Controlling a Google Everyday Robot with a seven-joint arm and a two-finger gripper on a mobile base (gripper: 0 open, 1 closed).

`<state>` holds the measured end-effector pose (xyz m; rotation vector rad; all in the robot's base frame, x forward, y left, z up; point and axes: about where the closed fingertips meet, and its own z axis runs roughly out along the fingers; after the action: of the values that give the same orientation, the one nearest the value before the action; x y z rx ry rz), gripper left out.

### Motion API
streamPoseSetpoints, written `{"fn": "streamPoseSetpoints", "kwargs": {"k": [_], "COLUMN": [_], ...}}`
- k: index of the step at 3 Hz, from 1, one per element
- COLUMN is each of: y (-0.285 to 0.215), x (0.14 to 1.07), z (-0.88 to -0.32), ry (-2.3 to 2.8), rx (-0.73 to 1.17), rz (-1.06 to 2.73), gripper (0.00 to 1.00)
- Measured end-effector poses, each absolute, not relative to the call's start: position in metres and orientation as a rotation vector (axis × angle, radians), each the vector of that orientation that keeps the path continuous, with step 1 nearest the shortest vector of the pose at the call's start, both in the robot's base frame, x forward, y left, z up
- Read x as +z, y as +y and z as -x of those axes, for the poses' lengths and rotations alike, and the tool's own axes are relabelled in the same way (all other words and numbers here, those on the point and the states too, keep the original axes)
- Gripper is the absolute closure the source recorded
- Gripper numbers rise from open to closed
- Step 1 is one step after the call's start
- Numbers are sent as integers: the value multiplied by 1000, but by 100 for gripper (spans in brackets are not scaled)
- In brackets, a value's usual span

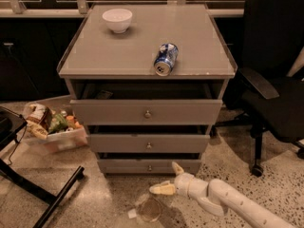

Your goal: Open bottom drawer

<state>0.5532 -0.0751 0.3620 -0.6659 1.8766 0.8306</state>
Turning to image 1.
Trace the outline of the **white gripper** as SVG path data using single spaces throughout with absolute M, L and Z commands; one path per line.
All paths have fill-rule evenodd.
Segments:
M 171 196 L 174 195 L 177 190 L 178 195 L 191 199 L 207 197 L 207 181 L 198 179 L 191 174 L 184 173 L 183 168 L 175 161 L 172 162 L 172 168 L 177 175 L 174 184 L 169 180 L 155 184 L 149 188 L 149 191 L 152 194 Z

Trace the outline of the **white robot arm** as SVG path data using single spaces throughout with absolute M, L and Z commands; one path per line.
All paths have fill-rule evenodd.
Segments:
M 180 195 L 195 200 L 208 213 L 223 217 L 231 209 L 253 228 L 295 228 L 266 208 L 241 194 L 223 180 L 205 181 L 186 173 L 175 161 L 174 182 L 164 181 L 149 188 L 155 195 Z

